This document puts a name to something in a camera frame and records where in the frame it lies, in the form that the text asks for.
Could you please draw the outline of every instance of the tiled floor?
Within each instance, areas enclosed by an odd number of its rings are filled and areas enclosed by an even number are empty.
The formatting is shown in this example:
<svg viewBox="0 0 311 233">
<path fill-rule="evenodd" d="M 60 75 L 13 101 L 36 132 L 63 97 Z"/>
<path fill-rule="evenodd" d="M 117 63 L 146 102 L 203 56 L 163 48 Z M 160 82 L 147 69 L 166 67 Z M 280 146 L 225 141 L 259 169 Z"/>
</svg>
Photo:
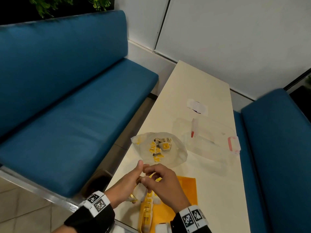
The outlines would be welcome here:
<svg viewBox="0 0 311 233">
<path fill-rule="evenodd" d="M 151 110 L 146 98 L 121 133 L 99 168 L 114 174 Z M 71 212 L 0 178 L 0 233 L 50 233 L 61 226 Z"/>
</svg>

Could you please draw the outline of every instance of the black sleeve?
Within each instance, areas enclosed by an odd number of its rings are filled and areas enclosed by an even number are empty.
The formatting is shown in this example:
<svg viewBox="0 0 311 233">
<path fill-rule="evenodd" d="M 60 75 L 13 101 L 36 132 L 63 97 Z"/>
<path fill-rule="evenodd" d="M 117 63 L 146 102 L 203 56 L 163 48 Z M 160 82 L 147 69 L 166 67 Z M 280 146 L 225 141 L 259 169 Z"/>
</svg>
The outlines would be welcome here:
<svg viewBox="0 0 311 233">
<path fill-rule="evenodd" d="M 102 192 L 93 193 L 64 225 L 73 227 L 77 233 L 110 232 L 115 221 L 115 212 Z"/>
<path fill-rule="evenodd" d="M 171 221 L 171 229 L 172 233 L 212 233 L 204 214 L 196 205 L 177 213 Z"/>
</svg>

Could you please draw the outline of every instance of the clear plastic bag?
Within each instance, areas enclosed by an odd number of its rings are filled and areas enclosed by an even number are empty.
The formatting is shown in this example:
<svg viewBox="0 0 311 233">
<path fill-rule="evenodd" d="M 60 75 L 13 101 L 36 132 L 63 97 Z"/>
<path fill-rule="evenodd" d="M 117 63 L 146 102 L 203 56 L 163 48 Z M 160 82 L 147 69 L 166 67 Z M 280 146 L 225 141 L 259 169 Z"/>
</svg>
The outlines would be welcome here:
<svg viewBox="0 0 311 233">
<path fill-rule="evenodd" d="M 150 152 L 150 147 L 152 147 L 153 141 L 156 139 L 171 139 L 171 147 L 170 150 L 163 151 L 161 150 L 161 154 L 163 157 L 157 159 L 159 161 L 155 161 L 152 152 Z M 134 148 L 142 157 L 144 163 L 154 165 L 157 163 L 161 163 L 168 168 L 176 167 L 187 160 L 188 153 L 184 144 L 173 134 L 167 132 L 158 132 L 158 133 L 144 133 L 141 135 L 137 135 L 131 138 L 131 141 L 134 145 Z"/>
</svg>

